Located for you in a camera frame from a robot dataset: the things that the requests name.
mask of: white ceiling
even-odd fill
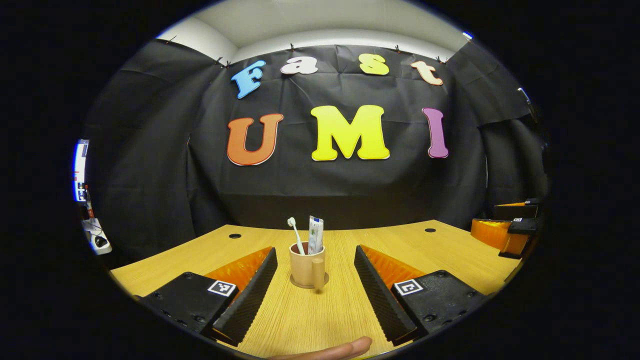
[[[366,29],[416,38],[452,51],[462,29],[403,0],[226,0],[195,14],[238,48],[319,29]]]

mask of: cup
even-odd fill
[[[303,241],[302,247],[308,252],[309,242]],[[291,282],[300,288],[322,290],[329,281],[329,275],[324,272],[324,245],[317,254],[306,255],[298,252],[298,243],[289,247],[291,259]]]

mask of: toothbrush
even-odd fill
[[[293,226],[293,229],[296,231],[296,239],[298,239],[298,251],[300,251],[301,255],[306,255],[305,248],[302,247],[302,241],[300,241],[300,234],[298,234],[298,230],[296,229],[296,219],[294,219],[293,217],[288,218],[287,225]]]

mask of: black fabric backdrop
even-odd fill
[[[380,54],[386,76],[364,74],[358,55]],[[313,56],[314,74],[283,75],[289,58]],[[266,61],[260,87],[242,99],[230,78]],[[436,69],[433,86],[410,64]],[[287,229],[309,215],[325,229],[437,219],[469,229],[495,204],[544,196],[542,139],[532,130],[520,85],[491,54],[469,42],[446,64],[355,45],[277,51],[228,69],[183,45],[154,40],[118,71],[89,114],[87,183],[94,212],[115,252],[137,261],[224,224]],[[338,107],[351,122],[359,107],[384,109],[387,160],[314,161],[312,108]],[[449,156],[428,156],[422,108],[443,114]],[[240,167],[227,158],[227,124],[254,119],[246,148],[262,143],[263,115],[281,113],[270,159]]]

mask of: human hand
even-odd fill
[[[347,360],[360,356],[371,347],[373,340],[368,336],[354,340],[350,343],[344,343],[336,347],[326,348],[313,352],[305,352],[303,354],[294,355],[278,355],[268,357],[268,360]]]

